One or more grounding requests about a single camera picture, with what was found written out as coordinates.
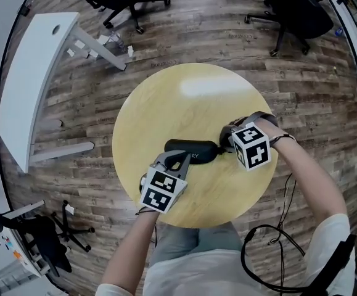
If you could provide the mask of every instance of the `floor plank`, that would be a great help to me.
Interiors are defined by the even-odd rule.
[[[102,26],[108,11],[98,13],[83,0],[30,1],[31,13],[15,28],[3,80],[27,25],[37,13],[77,11],[81,13],[80,25],[93,37],[109,32]],[[36,150],[88,140],[95,143],[94,150],[35,163],[25,175],[0,142],[4,177],[15,208],[43,199],[43,213],[58,211],[61,216],[61,203],[68,200],[76,209],[75,217],[70,218],[72,224],[96,229],[95,234],[82,238],[92,245],[89,253],[71,245],[73,272],[61,271],[60,278],[52,278],[72,295],[94,294],[108,259],[134,221],[136,208],[119,182],[111,153],[119,110],[140,82],[172,65],[207,62],[228,68],[251,82],[282,128],[295,135],[336,180],[347,201],[353,232],[357,233],[357,71],[347,40],[334,35],[340,24],[329,3],[322,2],[334,28],[309,41],[307,56],[288,35],[280,55],[272,58],[269,51],[275,45],[278,25],[256,20],[244,23],[246,13],[266,10],[263,0],[171,1],[168,9],[159,3],[142,6],[153,11],[139,20],[146,30],[143,35],[138,35],[132,21],[127,20],[127,10],[113,21],[125,44],[134,48],[134,56],[129,58],[114,45],[107,46],[128,63],[125,72],[104,59],[68,55],[62,59],[47,95],[43,118],[59,118],[64,125],[38,133]],[[254,226],[277,224],[289,174],[286,164],[279,160],[264,196],[234,221],[243,238]],[[307,248],[315,223],[299,190],[284,229]],[[279,249],[267,246],[274,236],[261,232],[251,241],[248,253],[257,273],[276,284]],[[304,263],[291,246],[286,242],[284,245],[285,284],[300,285]]]

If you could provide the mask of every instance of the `person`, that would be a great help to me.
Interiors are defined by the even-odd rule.
[[[269,137],[285,134],[267,120],[258,119],[255,123]],[[340,241],[350,234],[347,208],[333,179],[298,143],[285,137],[274,148],[292,170],[318,225],[305,255],[303,286],[308,286]],[[139,214],[109,261],[96,296],[135,295],[158,216],[159,212],[153,211]],[[167,225],[150,258],[143,295],[265,295],[259,283],[243,270],[241,248],[240,237],[231,223],[209,229]],[[354,257],[353,251],[346,267],[329,286],[329,295],[352,295]]]

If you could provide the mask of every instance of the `bottle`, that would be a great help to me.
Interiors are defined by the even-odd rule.
[[[112,41],[116,42],[118,44],[118,47],[121,50],[123,50],[123,51],[125,50],[125,44],[121,39],[121,34],[119,34],[118,32],[112,31],[111,35],[110,35],[110,39]]]
[[[342,36],[344,34],[344,30],[342,27],[339,27],[334,33],[336,36]]]

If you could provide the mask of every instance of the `chair base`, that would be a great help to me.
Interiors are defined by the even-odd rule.
[[[246,17],[245,17],[245,20],[244,22],[246,24],[249,24],[251,22],[251,19],[252,18],[256,18],[256,19],[262,19],[262,20],[267,20],[267,21],[273,21],[273,22],[277,22],[280,24],[280,28],[279,28],[279,33],[278,33],[278,39],[277,39],[277,44],[276,44],[276,48],[274,48],[273,50],[270,51],[270,56],[271,57],[275,57],[278,55],[279,53],[279,49],[281,47],[281,44],[282,44],[282,38],[284,37],[284,34],[286,32],[286,26],[285,24],[283,24],[279,19],[278,19],[278,16],[276,16],[275,14],[270,14],[269,12],[265,12],[265,14],[248,14]],[[299,40],[299,42],[302,43],[303,45],[303,48],[302,48],[302,53],[304,55],[307,55],[308,54],[308,51],[310,50],[310,45],[308,45],[308,43],[305,41],[304,38],[302,37],[299,37],[297,35],[295,35],[296,38]]]
[[[56,213],[52,213],[51,217],[55,221],[55,223],[58,225],[60,230],[62,230],[61,234],[58,234],[59,237],[62,237],[66,242],[68,241],[73,241],[77,246],[79,246],[81,249],[83,249],[85,252],[89,252],[92,248],[90,245],[83,246],[81,242],[78,241],[78,239],[74,236],[75,234],[85,234],[85,233],[94,233],[94,228],[89,228],[89,229],[84,229],[84,230],[78,230],[78,229],[73,229],[68,226],[68,221],[67,221],[67,212],[66,212],[66,206],[68,205],[68,202],[66,200],[63,201],[62,205],[62,215],[63,215],[63,224],[56,218]]]
[[[134,0],[134,2],[132,4],[129,5],[129,8],[130,8],[130,12],[131,12],[131,15],[132,15],[132,18],[134,20],[134,24],[135,24],[135,27],[136,27],[136,31],[139,33],[139,34],[143,34],[144,29],[142,27],[140,27],[139,25],[139,22],[138,22],[138,18],[139,18],[139,13],[138,11],[136,11],[136,9],[134,8],[134,5],[136,3],[139,3],[139,2],[156,2],[156,1],[163,1],[165,3],[165,6],[169,6],[171,4],[171,1],[170,0]],[[106,28],[113,28],[113,25],[112,23],[110,22],[111,19],[113,19],[114,17],[116,17],[123,9],[125,9],[126,7],[122,8],[122,9],[117,9],[117,10],[114,10],[114,12],[112,12],[110,14],[109,17],[106,18],[106,20],[103,22],[103,25],[106,27]]]

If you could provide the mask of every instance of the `round wooden table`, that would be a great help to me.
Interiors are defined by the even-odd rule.
[[[141,176],[172,138],[219,143],[222,127],[258,110],[270,113],[261,94],[245,79],[209,64],[182,64],[144,80],[127,98],[113,131],[118,177],[138,203]],[[184,194],[159,219],[174,226],[207,228],[245,213],[268,187],[277,164],[247,172],[235,154],[191,165]]]

